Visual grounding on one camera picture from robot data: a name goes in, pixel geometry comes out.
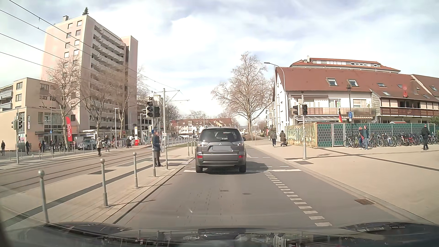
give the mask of sky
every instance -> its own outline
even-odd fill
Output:
[[[13,0],[55,24],[89,15],[119,37],[139,41],[138,65],[152,90],[174,96],[182,113],[222,107],[210,91],[231,77],[246,51],[262,62],[289,66],[314,58],[378,61],[401,73],[439,77],[439,1],[436,0]],[[49,24],[9,0],[8,12],[38,28]],[[39,49],[44,35],[3,12],[0,33]],[[0,52],[37,64],[42,52],[0,35]],[[267,67],[266,77],[273,75]],[[40,78],[41,67],[0,53],[0,86]],[[241,124],[245,119],[237,118]]]

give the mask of grey suv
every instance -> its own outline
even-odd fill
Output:
[[[204,167],[236,167],[247,170],[247,153],[239,130],[230,127],[208,127],[198,138],[195,152],[195,171]]]

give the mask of german flag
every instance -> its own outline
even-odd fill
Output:
[[[343,123],[342,113],[340,112],[340,108],[338,109],[338,122]]]

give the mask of fence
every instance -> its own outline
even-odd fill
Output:
[[[334,147],[343,146],[345,135],[356,135],[358,128],[367,126],[369,131],[376,134],[413,133],[419,134],[424,123],[306,123],[306,146],[308,147]],[[427,124],[431,133],[439,130],[433,123]],[[288,143],[290,145],[303,145],[302,125],[292,125],[287,128]]]

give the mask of red banner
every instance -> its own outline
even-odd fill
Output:
[[[67,122],[67,140],[69,142],[73,141],[72,138],[72,123],[70,122],[70,118],[67,116],[65,117],[65,121]]]

